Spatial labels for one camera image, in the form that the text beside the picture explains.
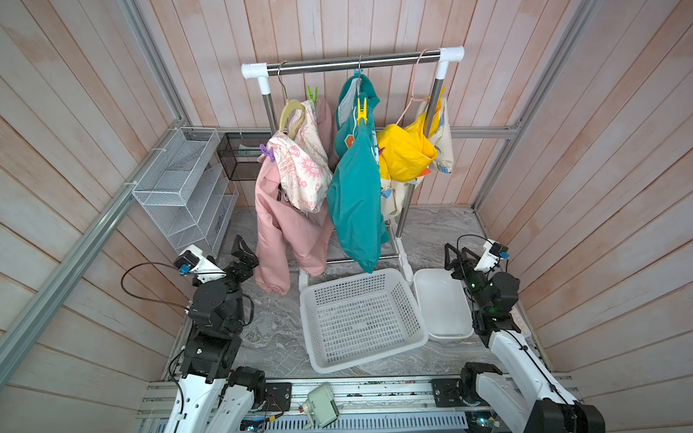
gray marble surface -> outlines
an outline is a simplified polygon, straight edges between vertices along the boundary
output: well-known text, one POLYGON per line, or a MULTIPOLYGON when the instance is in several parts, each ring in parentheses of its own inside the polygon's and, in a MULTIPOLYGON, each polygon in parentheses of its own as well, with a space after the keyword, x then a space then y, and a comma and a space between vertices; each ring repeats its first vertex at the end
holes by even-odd
MULTIPOLYGON (((416 272, 423 268, 442 268, 443 245, 455 243, 459 235, 481 235, 479 223, 471 209, 462 207, 421 207, 410 210, 402 241, 409 262, 416 272)), ((252 209, 237 209, 231 217, 226 238, 222 244, 219 263, 230 261, 231 246, 236 234, 240 234, 254 249, 257 246, 256 215, 252 209)), ((482 252, 482 240, 467 236, 460 240, 460 247, 482 252)), ((382 254, 392 251, 383 245, 382 254)), ((285 296, 268 294, 255 284, 254 279, 243 283, 243 292, 255 303, 255 320, 242 334, 243 344, 234 366, 246 365, 265 371, 267 377, 317 377, 310 366, 299 311, 298 268, 292 259, 290 248, 287 257, 291 269, 292 288, 285 296)), ((333 235, 328 250, 329 258, 344 257, 339 241, 333 235)), ((381 262, 378 268, 397 268, 396 260, 381 262)), ((310 284, 361 273, 355 263, 328 265, 324 274, 310 280, 310 284)), ((458 374, 467 361, 490 362, 505 371, 489 349, 476 335, 457 342, 434 342, 425 346, 381 360, 361 364, 332 373, 333 376, 368 375, 432 375, 458 374)))

white pipe connector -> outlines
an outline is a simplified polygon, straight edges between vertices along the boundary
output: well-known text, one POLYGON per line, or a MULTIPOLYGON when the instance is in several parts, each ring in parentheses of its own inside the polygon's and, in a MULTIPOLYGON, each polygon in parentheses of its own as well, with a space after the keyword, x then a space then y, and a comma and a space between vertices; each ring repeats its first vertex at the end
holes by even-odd
POLYGON ((240 72, 246 80, 270 76, 267 73, 267 63, 244 63, 240 66, 240 72))
POLYGON ((438 63, 441 62, 461 62, 464 58, 464 47, 463 46, 453 46, 450 48, 440 49, 440 58, 438 63))
POLYGON ((450 62, 461 62, 464 58, 464 47, 454 46, 452 48, 441 48, 440 58, 438 59, 438 67, 435 70, 435 79, 444 80, 448 73, 448 65, 450 62))
POLYGON ((267 73, 267 63, 244 63, 240 66, 240 72, 246 80, 258 79, 260 93, 269 95, 272 93, 270 89, 270 74, 267 73))

white wire shelf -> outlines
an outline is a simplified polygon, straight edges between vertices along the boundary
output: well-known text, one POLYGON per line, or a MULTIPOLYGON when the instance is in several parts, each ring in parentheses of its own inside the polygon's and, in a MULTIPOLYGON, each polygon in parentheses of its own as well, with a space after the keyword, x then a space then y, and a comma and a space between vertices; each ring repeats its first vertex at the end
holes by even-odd
POLYGON ((179 128, 132 194, 143 206, 186 206, 219 142, 213 128, 179 128))
POLYGON ((221 247, 238 193, 225 195, 222 164, 204 169, 219 142, 212 128, 178 129, 132 193, 178 254, 194 244, 216 257, 221 247))
MULTIPOLYGON (((192 242, 193 245, 202 250, 205 256, 216 257, 217 254, 219 254, 219 248, 221 248, 221 242, 224 238, 224 233, 226 233, 226 229, 229 226, 231 213, 234 210, 237 200, 238 191, 236 191, 234 194, 223 195, 213 214, 213 219, 206 236, 192 242)), ((188 246, 190 246, 190 243, 184 242, 184 239, 181 239, 179 241, 179 247, 176 248, 176 252, 180 254, 188 246)))

small green device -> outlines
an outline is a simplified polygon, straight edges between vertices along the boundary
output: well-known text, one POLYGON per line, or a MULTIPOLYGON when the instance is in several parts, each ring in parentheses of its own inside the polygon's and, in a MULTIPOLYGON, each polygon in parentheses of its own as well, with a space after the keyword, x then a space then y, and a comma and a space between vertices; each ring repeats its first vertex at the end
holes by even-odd
POLYGON ((308 393, 300 411, 308 416, 310 427, 325 427, 340 415, 332 389, 326 383, 308 393))

teal hoodie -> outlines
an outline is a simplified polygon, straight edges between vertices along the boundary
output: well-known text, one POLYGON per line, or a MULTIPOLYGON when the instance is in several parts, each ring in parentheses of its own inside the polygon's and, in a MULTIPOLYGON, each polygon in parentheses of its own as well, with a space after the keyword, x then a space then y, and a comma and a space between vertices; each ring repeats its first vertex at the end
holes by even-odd
MULTIPOLYGON (((344 86, 342 87, 342 92, 340 93, 340 103, 344 99, 344 97, 347 96, 347 92, 349 92, 349 88, 351 87, 351 82, 357 78, 361 78, 361 92, 358 94, 358 97, 361 99, 361 102, 363 103, 363 99, 367 98, 368 103, 367 103, 367 113, 368 113, 368 119, 369 122, 367 124, 369 130, 374 131, 376 128, 376 123, 375 123, 375 117, 373 116, 373 110, 378 106, 378 103, 380 102, 380 98, 378 95, 376 95, 376 90, 373 88, 373 84, 371 83, 371 80, 368 79, 367 76, 362 75, 362 74, 354 74, 351 78, 349 78, 345 83, 344 86)), ((356 95, 351 101, 351 106, 352 109, 355 109, 357 107, 357 100, 356 100, 356 95)), ((356 117, 355 116, 349 116, 349 119, 347 122, 344 122, 344 124, 340 124, 339 120, 339 108, 335 110, 335 117, 337 119, 337 135, 335 137, 335 151, 337 152, 337 155, 339 157, 343 157, 345 153, 347 153, 347 150, 349 149, 347 145, 347 141, 351 141, 352 139, 350 138, 352 136, 352 131, 354 131, 354 127, 356 126, 356 117)))
MULTIPOLYGON (((351 81, 357 77, 346 81, 340 102, 347 94, 351 81)), ((361 76, 361 79, 362 91, 358 99, 361 107, 368 100, 368 123, 363 124, 361 121, 356 126, 356 98, 349 119, 342 125, 337 119, 339 130, 335 138, 335 149, 342 159, 328 189, 327 204, 344 252, 358 262, 364 271, 370 273, 380 258, 380 246, 389 240, 389 236, 380 212, 380 166, 376 161, 378 147, 374 145, 373 110, 380 99, 370 80, 365 76, 361 76), (347 140, 353 140, 350 148, 347 140)))

